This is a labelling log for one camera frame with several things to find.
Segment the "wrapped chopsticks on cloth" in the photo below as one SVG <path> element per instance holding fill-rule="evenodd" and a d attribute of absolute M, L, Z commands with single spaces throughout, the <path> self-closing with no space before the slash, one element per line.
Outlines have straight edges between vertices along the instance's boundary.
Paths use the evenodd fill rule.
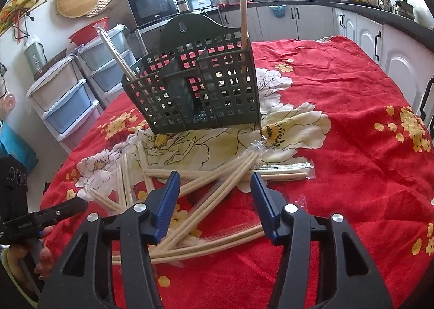
<path fill-rule="evenodd" d="M 242 181 L 249 181 L 252 174 L 257 172 L 264 181 L 291 181 L 315 178 L 315 166 L 309 162 L 290 164 L 258 165 L 246 173 Z"/>

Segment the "loose chopsticks pair front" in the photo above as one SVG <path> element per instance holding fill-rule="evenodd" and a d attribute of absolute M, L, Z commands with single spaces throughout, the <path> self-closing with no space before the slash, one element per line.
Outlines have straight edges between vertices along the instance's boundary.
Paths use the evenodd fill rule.
<path fill-rule="evenodd" d="M 185 222 L 169 234 L 161 244 L 151 251 L 151 255 L 160 255 L 166 250 L 174 248 L 181 240 L 189 235 L 192 229 L 196 226 L 226 197 L 226 195 L 234 189 L 242 177 L 249 171 L 259 158 L 258 152 L 250 152 L 246 159 L 229 174 L 227 179 L 202 203 L 193 211 Z"/>

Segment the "pastel drawer tower left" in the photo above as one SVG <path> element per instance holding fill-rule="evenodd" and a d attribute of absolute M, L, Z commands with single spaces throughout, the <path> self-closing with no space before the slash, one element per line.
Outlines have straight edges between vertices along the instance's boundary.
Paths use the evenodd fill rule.
<path fill-rule="evenodd" d="M 67 152 L 78 146 L 103 113 L 76 55 L 49 68 L 29 88 L 27 99 Z"/>

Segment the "white lower cabinets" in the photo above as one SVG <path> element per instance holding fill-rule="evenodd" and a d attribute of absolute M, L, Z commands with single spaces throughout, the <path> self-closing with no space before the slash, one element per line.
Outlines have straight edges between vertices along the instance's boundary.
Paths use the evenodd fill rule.
<path fill-rule="evenodd" d="M 285 6 L 284 18 L 274 17 L 269 6 L 249 8 L 251 39 L 346 37 L 380 66 L 423 122 L 433 127 L 433 52 L 391 26 L 348 10 L 317 5 Z"/>

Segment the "red floral tablecloth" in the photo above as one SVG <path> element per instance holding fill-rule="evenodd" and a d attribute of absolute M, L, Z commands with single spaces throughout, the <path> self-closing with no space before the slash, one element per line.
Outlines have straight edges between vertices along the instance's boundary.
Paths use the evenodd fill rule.
<path fill-rule="evenodd" d="M 261 165 L 313 162 L 314 179 L 269 182 L 313 215 L 340 213 L 369 250 L 394 308 L 433 308 L 433 142 L 400 89 L 355 43 L 252 44 L 262 129 L 154 135 L 126 94 L 99 117 L 42 196 L 41 208 L 89 189 L 115 191 L 116 165 L 132 154 L 135 195 L 146 199 L 137 156 L 150 167 L 213 170 L 266 139 Z M 282 248 L 260 237 L 213 255 L 155 265 L 164 308 L 266 308 Z"/>

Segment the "dark green utensil basket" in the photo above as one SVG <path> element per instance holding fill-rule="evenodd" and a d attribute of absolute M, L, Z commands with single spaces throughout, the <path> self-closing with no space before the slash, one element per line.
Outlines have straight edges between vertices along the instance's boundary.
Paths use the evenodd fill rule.
<path fill-rule="evenodd" d="M 131 65 L 134 77 L 121 79 L 153 133 L 260 123 L 254 56 L 242 35 L 194 13 L 165 25 L 159 46 Z"/>

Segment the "blue storage box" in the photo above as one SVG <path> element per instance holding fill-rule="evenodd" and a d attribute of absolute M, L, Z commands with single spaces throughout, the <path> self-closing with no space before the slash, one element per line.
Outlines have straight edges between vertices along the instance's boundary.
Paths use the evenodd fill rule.
<path fill-rule="evenodd" d="M 188 6 L 191 11 L 202 10 L 212 6 L 211 0 L 188 0 Z"/>

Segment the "black countertop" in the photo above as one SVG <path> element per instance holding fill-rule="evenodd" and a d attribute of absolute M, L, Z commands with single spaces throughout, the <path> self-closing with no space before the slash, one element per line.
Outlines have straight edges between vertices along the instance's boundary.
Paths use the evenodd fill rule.
<path fill-rule="evenodd" d="M 411 21 L 403 16 L 375 8 L 371 5 L 359 5 L 346 2 L 329 2 L 319 0 L 273 0 L 273 1 L 254 1 L 248 2 L 248 8 L 264 7 L 264 6 L 277 6 L 277 5 L 317 5 L 331 8 L 339 8 L 341 10 L 348 10 L 363 17 L 369 18 L 381 24 L 391 26 L 398 31 L 405 33 L 412 39 L 419 42 L 428 50 L 433 52 L 434 34 L 433 31 L 420 25 L 415 21 Z"/>

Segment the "pastel drawer tower right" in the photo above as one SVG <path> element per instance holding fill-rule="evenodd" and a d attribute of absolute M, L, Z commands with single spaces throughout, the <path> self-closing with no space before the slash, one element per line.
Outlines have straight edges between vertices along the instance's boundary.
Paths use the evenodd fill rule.
<path fill-rule="evenodd" d="M 124 61 L 131 66 L 135 56 L 127 42 L 129 30 L 124 24 L 117 24 L 107 31 L 110 39 Z M 88 70 L 87 79 L 96 91 L 98 100 L 106 108 L 123 91 L 121 78 L 124 74 L 107 45 L 96 37 L 78 50 L 80 59 L 86 64 Z"/>

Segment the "chopsticks pair lower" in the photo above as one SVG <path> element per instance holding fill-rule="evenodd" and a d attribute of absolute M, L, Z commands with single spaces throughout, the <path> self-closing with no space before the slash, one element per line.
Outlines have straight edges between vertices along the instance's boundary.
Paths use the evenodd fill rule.
<path fill-rule="evenodd" d="M 249 243 L 265 235 L 262 225 L 239 230 L 233 234 L 225 235 L 210 241 L 204 241 L 189 247 L 181 247 L 174 250 L 152 250 L 150 253 L 151 263 L 162 264 L 181 260 L 190 260 L 205 255 L 212 255 L 217 252 Z"/>

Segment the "blue hanging bin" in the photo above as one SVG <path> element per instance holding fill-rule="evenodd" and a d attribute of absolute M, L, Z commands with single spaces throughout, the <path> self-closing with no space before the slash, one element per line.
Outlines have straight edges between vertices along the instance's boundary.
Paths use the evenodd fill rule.
<path fill-rule="evenodd" d="M 286 6 L 285 5 L 271 5 L 269 6 L 272 14 L 276 18 L 284 18 L 286 14 Z"/>

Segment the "green thermos bag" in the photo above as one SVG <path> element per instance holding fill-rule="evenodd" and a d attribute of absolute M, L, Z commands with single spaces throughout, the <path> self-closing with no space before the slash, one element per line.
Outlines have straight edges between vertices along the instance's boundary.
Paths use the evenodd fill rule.
<path fill-rule="evenodd" d="M 44 47 L 36 35 L 30 35 L 26 39 L 24 44 L 24 55 L 32 74 L 36 74 L 47 64 Z"/>

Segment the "steel kettle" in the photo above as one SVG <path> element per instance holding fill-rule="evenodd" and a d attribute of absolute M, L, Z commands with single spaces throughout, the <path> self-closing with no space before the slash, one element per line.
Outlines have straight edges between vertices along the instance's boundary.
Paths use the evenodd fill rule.
<path fill-rule="evenodd" d="M 377 5 L 384 11 L 393 12 L 393 4 L 391 0 L 377 0 Z"/>

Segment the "dark kettle pot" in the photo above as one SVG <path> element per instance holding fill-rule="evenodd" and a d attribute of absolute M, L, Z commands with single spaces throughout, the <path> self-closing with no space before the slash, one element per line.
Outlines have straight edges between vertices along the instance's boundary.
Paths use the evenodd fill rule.
<path fill-rule="evenodd" d="M 393 11 L 395 14 L 410 19 L 411 21 L 415 20 L 413 6 L 409 4 L 407 0 L 396 0 L 393 4 Z"/>

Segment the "pastel drawer tower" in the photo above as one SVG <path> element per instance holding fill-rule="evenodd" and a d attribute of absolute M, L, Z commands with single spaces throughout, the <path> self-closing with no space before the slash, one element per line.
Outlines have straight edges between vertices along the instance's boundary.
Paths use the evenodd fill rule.
<path fill-rule="evenodd" d="M 103 113 L 76 55 L 49 68 L 29 88 L 27 99 L 67 152 L 78 146 Z"/>
<path fill-rule="evenodd" d="M 127 42 L 129 30 L 124 24 L 117 24 L 107 31 L 110 39 L 124 61 L 131 66 L 135 56 Z M 98 100 L 106 108 L 123 91 L 121 78 L 124 74 L 107 45 L 96 37 L 78 50 L 80 59 L 86 64 L 88 70 L 87 79 L 96 91 Z"/>

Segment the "red plastic basin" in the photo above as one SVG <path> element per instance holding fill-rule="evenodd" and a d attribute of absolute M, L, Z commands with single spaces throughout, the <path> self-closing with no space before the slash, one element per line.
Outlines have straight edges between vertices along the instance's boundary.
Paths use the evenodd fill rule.
<path fill-rule="evenodd" d="M 99 24 L 101 25 L 105 30 L 109 29 L 109 17 L 103 17 L 97 21 L 94 21 L 80 30 L 76 31 L 72 35 L 68 37 L 71 43 L 75 43 L 77 46 L 83 45 L 88 43 L 89 41 L 93 40 L 97 36 L 97 32 L 95 29 L 95 25 Z"/>

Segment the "black microwave oven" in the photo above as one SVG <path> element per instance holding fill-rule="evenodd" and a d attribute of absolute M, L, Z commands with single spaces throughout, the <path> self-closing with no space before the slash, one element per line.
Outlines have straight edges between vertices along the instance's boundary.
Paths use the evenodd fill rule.
<path fill-rule="evenodd" d="M 174 0 L 111 0 L 111 17 L 131 30 L 178 14 Z"/>

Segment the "fruit picture left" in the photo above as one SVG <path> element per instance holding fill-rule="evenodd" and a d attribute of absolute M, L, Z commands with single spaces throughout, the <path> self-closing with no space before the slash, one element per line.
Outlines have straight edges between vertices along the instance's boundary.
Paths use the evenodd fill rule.
<path fill-rule="evenodd" d="M 46 0 L 9 0 L 1 9 L 1 35 L 24 15 L 46 3 Z"/>

